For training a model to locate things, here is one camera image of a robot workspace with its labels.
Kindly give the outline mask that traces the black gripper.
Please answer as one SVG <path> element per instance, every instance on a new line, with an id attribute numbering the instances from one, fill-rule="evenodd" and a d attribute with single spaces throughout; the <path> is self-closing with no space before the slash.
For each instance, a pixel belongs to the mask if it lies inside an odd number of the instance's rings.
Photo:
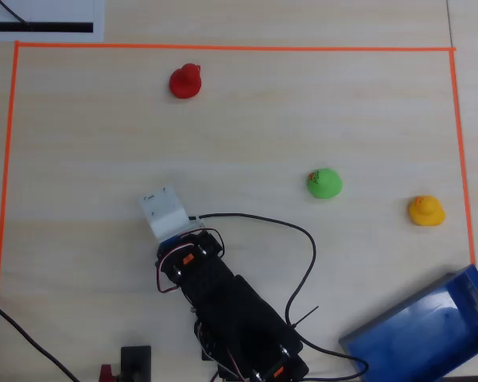
<path id="1" fill-rule="evenodd" d="M 160 293 L 182 287 L 207 260 L 222 258 L 223 237 L 214 228 L 197 228 L 175 235 L 157 250 L 156 283 Z"/>

